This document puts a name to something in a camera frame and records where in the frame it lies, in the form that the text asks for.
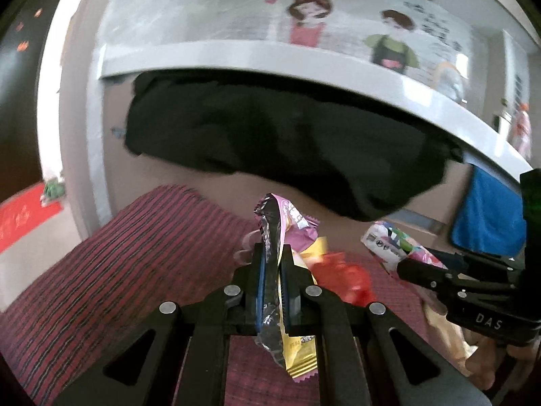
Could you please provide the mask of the right hand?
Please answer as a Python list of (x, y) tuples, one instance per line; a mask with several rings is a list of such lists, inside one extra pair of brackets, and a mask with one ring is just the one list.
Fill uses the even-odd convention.
[(498, 345), (488, 337), (482, 337), (477, 350), (466, 360), (465, 367), (469, 371), (469, 380), (480, 390), (490, 389), (496, 380), (496, 371), (504, 357), (517, 360), (511, 376), (511, 390), (520, 389), (534, 370), (536, 361), (540, 359), (540, 338), (526, 347), (514, 345)]

